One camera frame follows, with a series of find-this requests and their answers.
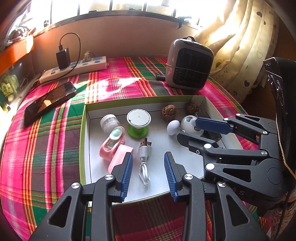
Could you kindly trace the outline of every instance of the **phone screen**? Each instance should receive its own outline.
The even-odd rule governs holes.
[[[71,82],[66,82],[65,84],[53,89],[44,96],[40,97],[32,104],[30,104],[25,110],[25,118],[30,118],[40,113],[42,110],[55,103],[56,101],[64,98],[70,93],[76,91],[76,88]]]

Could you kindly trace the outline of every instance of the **plaid tablecloth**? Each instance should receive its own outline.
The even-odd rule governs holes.
[[[1,161],[0,199],[5,217],[23,240],[28,240],[64,191],[73,182],[79,181],[79,138],[85,103],[133,97],[204,95],[223,117],[245,113],[234,98],[212,79],[199,92],[173,89],[165,82],[156,81],[156,74],[165,74],[166,59],[110,58],[107,62],[109,66],[106,70],[36,87],[27,95],[13,120]],[[74,83],[78,94],[32,126],[24,128],[25,108],[66,81]],[[239,140],[244,149],[256,148],[245,139]],[[169,194],[149,201],[115,206],[116,239],[181,240],[184,212],[185,204],[173,202]],[[130,217],[129,222],[125,220],[127,216]],[[257,219],[268,230],[270,224],[264,219]],[[210,240],[209,214],[207,222]]]

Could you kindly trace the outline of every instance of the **black charger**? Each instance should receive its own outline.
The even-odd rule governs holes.
[[[63,49],[61,44],[59,45],[59,52],[57,52],[57,64],[59,69],[65,69],[71,64],[69,48]]]

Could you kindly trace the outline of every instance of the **green stand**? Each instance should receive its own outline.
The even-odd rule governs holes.
[[[148,127],[143,127],[143,128],[137,129],[129,124],[128,125],[128,134],[131,137],[136,138],[136,139],[143,138],[143,137],[147,136],[147,134],[148,134]]]

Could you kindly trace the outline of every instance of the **pink plastic object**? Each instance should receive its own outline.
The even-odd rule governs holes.
[[[133,148],[130,146],[126,145],[119,145],[109,167],[108,167],[108,172],[111,174],[113,168],[117,165],[122,164],[124,156],[126,155],[127,152],[133,153]]]
[[[112,141],[110,139],[110,137],[108,137],[107,140],[105,140],[105,142],[103,143],[103,145],[100,148],[100,152],[99,152],[100,157],[102,157],[103,159],[110,161],[110,162],[113,159],[115,152],[117,151],[117,148],[119,147],[119,145],[124,144],[124,142],[126,140],[124,137],[124,134],[126,132],[125,129],[122,126],[119,126],[119,127],[122,129],[123,132],[122,132],[121,137],[115,143],[115,145],[111,149],[107,147],[108,143],[110,141]]]

